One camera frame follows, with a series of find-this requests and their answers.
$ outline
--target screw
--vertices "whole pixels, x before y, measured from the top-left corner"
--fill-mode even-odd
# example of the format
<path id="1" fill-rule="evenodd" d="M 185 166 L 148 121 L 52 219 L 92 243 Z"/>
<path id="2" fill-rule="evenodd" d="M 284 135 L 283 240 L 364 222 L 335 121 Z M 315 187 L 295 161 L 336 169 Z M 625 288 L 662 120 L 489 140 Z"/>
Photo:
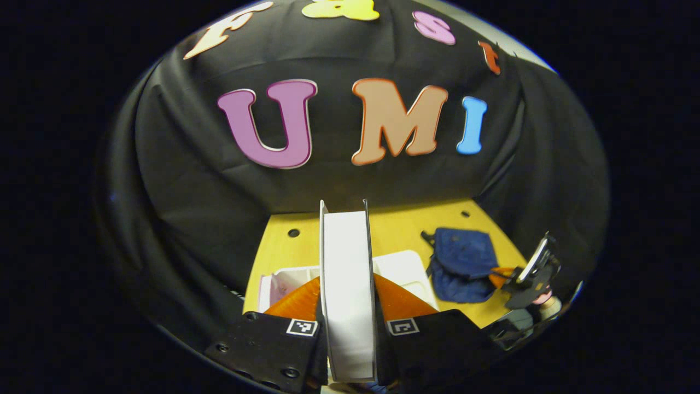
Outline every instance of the screw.
<path id="1" fill-rule="evenodd" d="M 295 379 L 299 377 L 299 371 L 297 371 L 294 368 L 287 368 L 282 371 L 282 374 L 284 376 L 287 376 L 290 379 Z"/>

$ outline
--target yellow table surface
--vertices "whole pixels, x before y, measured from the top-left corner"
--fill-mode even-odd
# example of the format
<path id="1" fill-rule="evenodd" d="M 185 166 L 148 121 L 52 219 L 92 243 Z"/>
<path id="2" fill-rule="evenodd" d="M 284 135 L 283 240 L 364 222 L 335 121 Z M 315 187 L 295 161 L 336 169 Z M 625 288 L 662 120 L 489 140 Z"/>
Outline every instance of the yellow table surface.
<path id="1" fill-rule="evenodd" d="M 421 237 L 421 231 L 433 234 L 437 227 L 449 227 L 488 233 L 499 266 L 526 265 L 525 258 L 510 239 L 472 200 L 377 209 L 372 209 L 371 204 L 370 201 L 370 233 L 374 257 L 414 250 L 421 256 L 423 266 L 427 269 L 433 249 Z M 333 206 L 328 208 L 331 213 L 336 212 Z M 463 216 L 462 211 L 468 212 L 469 217 Z M 291 229 L 299 230 L 299 236 L 290 237 L 288 232 Z M 261 276 L 270 275 L 282 268 L 318 265 L 319 214 L 272 215 L 255 256 L 243 311 L 258 309 Z M 508 295 L 502 290 L 496 290 L 488 301 L 480 304 L 457 304 L 436 299 L 441 311 L 458 309 L 479 328 L 486 327 L 509 311 L 505 307 Z"/>

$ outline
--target foam letter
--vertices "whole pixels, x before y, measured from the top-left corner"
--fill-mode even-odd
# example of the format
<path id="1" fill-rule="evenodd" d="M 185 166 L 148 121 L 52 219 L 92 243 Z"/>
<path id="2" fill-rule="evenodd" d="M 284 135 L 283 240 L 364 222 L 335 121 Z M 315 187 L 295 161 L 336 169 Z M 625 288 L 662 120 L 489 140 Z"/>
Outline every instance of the foam letter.
<path id="1" fill-rule="evenodd" d="M 388 79 L 361 79 L 355 82 L 352 91 L 364 105 L 360 150 L 352 156 L 354 165 L 383 159 L 386 150 L 382 147 L 382 134 L 394 157 L 403 150 L 411 135 L 413 140 L 406 147 L 410 156 L 435 150 L 435 132 L 442 105 L 447 101 L 447 90 L 426 86 L 408 112 L 396 85 Z"/>
<path id="2" fill-rule="evenodd" d="M 449 31 L 449 25 L 444 20 L 423 11 L 414 11 L 413 19 L 416 20 L 414 26 L 424 36 L 447 45 L 454 45 L 454 35 Z"/>
<path id="3" fill-rule="evenodd" d="M 379 13 L 374 10 L 372 0 L 314 0 L 302 9 L 302 14 L 309 18 L 337 18 L 375 20 Z"/>
<path id="4" fill-rule="evenodd" d="M 484 59 L 486 59 L 486 65 L 489 66 L 490 70 L 495 75 L 501 75 L 501 68 L 496 64 L 496 59 L 498 59 L 498 53 L 494 49 L 483 41 L 479 41 L 479 46 L 484 49 Z"/>
<path id="5" fill-rule="evenodd" d="M 482 119 L 487 105 L 484 100 L 476 97 L 465 97 L 462 100 L 462 107 L 466 109 L 466 120 L 464 121 L 464 135 L 457 144 L 457 152 L 463 155 L 473 155 L 481 151 L 479 136 L 481 135 Z"/>
<path id="6" fill-rule="evenodd" d="M 279 103 L 287 136 L 287 146 L 270 148 L 260 141 L 251 107 L 256 93 L 250 89 L 228 92 L 218 99 L 218 106 L 228 118 L 233 137 L 241 151 L 252 161 L 272 168 L 296 168 L 311 157 L 309 129 L 309 98 L 316 95 L 316 83 L 306 79 L 291 79 L 273 83 L 267 96 Z"/>
<path id="7" fill-rule="evenodd" d="M 185 57 L 183 57 L 183 60 L 187 60 L 192 56 L 197 56 L 200 53 L 208 49 L 212 49 L 218 44 L 226 41 L 228 36 L 223 35 L 226 29 L 238 30 L 253 17 L 254 12 L 264 11 L 270 7 L 272 7 L 272 2 L 266 1 L 265 3 L 246 8 L 243 11 L 235 13 L 230 17 L 227 17 L 225 19 L 220 20 L 217 23 L 214 23 L 212 26 L 206 29 L 206 33 L 204 33 L 204 36 L 202 36 L 202 38 L 199 39 L 197 45 L 195 45 L 195 47 L 192 48 L 192 50 L 187 52 Z"/>

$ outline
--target yellow letter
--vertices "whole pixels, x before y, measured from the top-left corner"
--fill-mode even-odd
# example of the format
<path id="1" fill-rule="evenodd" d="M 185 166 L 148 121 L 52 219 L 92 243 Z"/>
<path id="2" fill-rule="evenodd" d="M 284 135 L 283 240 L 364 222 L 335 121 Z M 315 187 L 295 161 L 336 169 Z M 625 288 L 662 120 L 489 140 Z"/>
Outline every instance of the yellow letter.
<path id="1" fill-rule="evenodd" d="M 314 3 L 302 9 L 302 14 L 309 18 L 344 16 L 349 19 L 375 20 L 379 18 L 379 13 L 374 7 L 372 0 L 314 0 Z"/>
<path id="2" fill-rule="evenodd" d="M 218 44 L 226 41 L 228 36 L 223 35 L 226 29 L 240 29 L 243 25 L 246 24 L 246 22 L 248 22 L 251 19 L 251 17 L 253 16 L 253 12 L 264 11 L 270 8 L 271 6 L 272 2 L 266 1 L 265 3 L 246 8 L 245 10 L 235 13 L 226 19 L 214 23 L 212 26 L 206 29 L 206 33 L 204 33 L 204 36 L 202 36 L 202 38 L 199 39 L 197 45 L 195 45 L 195 47 L 192 48 L 191 51 L 187 52 L 185 57 L 183 57 L 183 60 L 187 60 L 192 56 L 197 56 L 200 53 L 208 49 L 212 49 Z"/>
<path id="3" fill-rule="evenodd" d="M 442 105 L 447 101 L 447 90 L 426 86 L 408 112 L 396 85 L 388 79 L 361 79 L 355 82 L 352 91 L 364 105 L 360 150 L 352 156 L 354 165 L 383 159 L 386 149 L 382 147 L 382 133 L 394 157 L 403 150 L 411 135 L 413 140 L 406 147 L 410 156 L 435 150 L 435 132 Z"/>

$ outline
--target blue pouch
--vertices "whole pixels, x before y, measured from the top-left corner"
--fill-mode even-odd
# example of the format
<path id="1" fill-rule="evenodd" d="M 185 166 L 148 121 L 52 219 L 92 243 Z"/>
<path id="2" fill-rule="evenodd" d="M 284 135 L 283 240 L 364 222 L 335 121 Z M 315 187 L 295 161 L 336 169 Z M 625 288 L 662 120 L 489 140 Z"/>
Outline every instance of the blue pouch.
<path id="1" fill-rule="evenodd" d="M 491 298 L 496 287 L 489 280 L 498 266 L 489 234 L 440 227 L 423 237 L 435 248 L 426 272 L 432 276 L 435 295 L 444 301 L 480 303 Z"/>

